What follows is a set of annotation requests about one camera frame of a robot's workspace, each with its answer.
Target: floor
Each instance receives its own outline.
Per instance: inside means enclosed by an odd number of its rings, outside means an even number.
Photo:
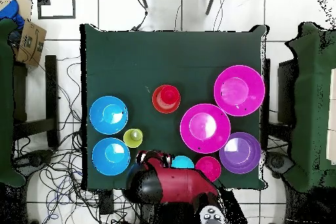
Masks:
[[[71,0],[51,0],[50,6],[42,6],[42,15],[72,15]],[[177,16],[177,9],[180,0],[147,0],[148,17],[144,21],[141,30],[181,30],[180,12]],[[221,12],[220,0],[214,0],[211,12],[205,15],[209,0],[183,0],[183,31],[212,31],[213,28],[220,31],[249,31],[254,25],[266,24],[270,31],[266,37],[266,57],[271,59],[271,83],[270,83],[270,109],[277,111],[278,107],[278,85],[277,67],[280,62],[293,58],[291,51],[284,42],[293,39],[297,35],[298,25],[301,22],[315,22],[324,28],[334,27],[336,17],[332,13],[332,0],[225,0],[222,4],[222,22],[219,26]],[[219,13],[216,25],[214,21]],[[75,19],[44,19],[37,18],[37,0],[33,0],[31,21],[38,26],[45,28],[47,36],[43,48],[43,56],[40,65],[44,66],[45,55],[56,55],[58,62],[59,85],[69,94],[71,101],[79,93],[78,86],[67,76],[80,82],[79,47],[80,34],[79,25],[82,23],[93,24],[101,30],[130,30],[133,26],[140,24],[144,18],[144,9],[137,0],[75,0]],[[73,104],[73,109],[81,114],[81,98]],[[27,77],[27,104],[26,110],[28,120],[45,118],[45,74],[41,68],[28,68]],[[59,114],[61,138],[79,129],[78,123],[63,123],[69,112],[68,103],[63,94],[60,93]],[[270,113],[270,120],[277,122],[275,112]],[[70,147],[69,143],[62,145],[61,150]],[[47,148],[46,135],[34,135],[31,143],[26,147],[27,151]],[[53,186],[46,173],[41,174],[43,182]],[[266,189],[258,190],[234,190],[234,194],[248,219],[249,224],[269,224],[284,222],[285,215],[285,192],[282,181],[274,179],[268,169],[263,168],[263,178],[268,183]],[[30,219],[38,219],[40,222],[47,217],[46,197],[51,190],[42,183],[39,173],[31,178],[28,189],[28,213]],[[53,204],[52,197],[48,202]],[[47,224],[64,224],[73,209],[72,204],[61,205],[56,214]],[[132,220],[131,212],[126,217]],[[72,220],[66,224],[98,224],[90,215],[87,208],[78,208],[73,213]]]

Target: pink bowl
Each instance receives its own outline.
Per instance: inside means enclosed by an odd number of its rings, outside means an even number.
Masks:
[[[264,100],[261,75],[249,66],[236,65],[224,70],[213,88],[217,105],[232,116],[246,116],[256,111]]]
[[[197,161],[195,169],[201,170],[210,181],[216,181],[221,175],[221,164],[212,156],[204,156]]]
[[[182,117],[180,134],[184,143],[201,154],[216,152],[230,136],[228,116],[212,104],[197,104]]]

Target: plastic bowl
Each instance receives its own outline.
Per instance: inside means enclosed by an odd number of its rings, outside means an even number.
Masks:
[[[261,159],[261,147],[254,136],[245,132],[235,132],[219,150],[222,165],[235,174],[249,173]]]
[[[121,131],[127,120],[127,107],[117,97],[100,97],[90,108],[90,122],[103,134],[111,135]]]
[[[115,176],[123,173],[130,160],[129,149],[123,141],[116,138],[100,140],[93,148],[93,165],[103,175]]]
[[[175,156],[171,166],[175,168],[195,168],[194,163],[187,156]]]
[[[212,156],[204,156],[203,158],[200,158],[196,163],[195,169],[201,170],[212,182],[219,178],[222,171],[221,164]]]
[[[198,104],[191,107],[182,117],[180,134],[184,143],[202,154],[216,152],[230,136],[228,116],[212,104]]]
[[[232,116],[246,116],[259,108],[265,86],[261,75],[249,66],[236,65],[224,70],[213,88],[217,105]]]

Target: purple bowl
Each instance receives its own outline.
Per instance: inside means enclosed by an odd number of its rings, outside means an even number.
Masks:
[[[249,173],[255,169],[261,158],[261,147],[254,136],[245,132],[235,132],[219,150],[223,166],[235,174]]]

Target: table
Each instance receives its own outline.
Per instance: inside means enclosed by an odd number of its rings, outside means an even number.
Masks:
[[[204,155],[191,151],[180,138],[183,114],[199,103],[215,104],[213,85],[217,76],[234,64],[245,64],[261,73],[261,37],[265,26],[250,32],[100,32],[88,24],[81,30],[81,84],[83,105],[83,182],[88,190],[124,189],[126,177],[139,150],[158,149],[189,156],[194,163]],[[170,83],[181,94],[172,114],[152,106],[155,88]],[[103,135],[88,118],[92,103],[113,95],[127,106],[129,120],[115,135]],[[259,110],[245,117],[229,116],[232,132],[245,131],[259,139]],[[123,138],[130,128],[139,128],[144,140],[131,149],[131,163],[120,175],[105,176],[93,166],[91,153],[99,140]],[[210,154],[219,158],[219,153]],[[228,188],[263,189],[259,169],[236,175],[222,167],[219,180]]]

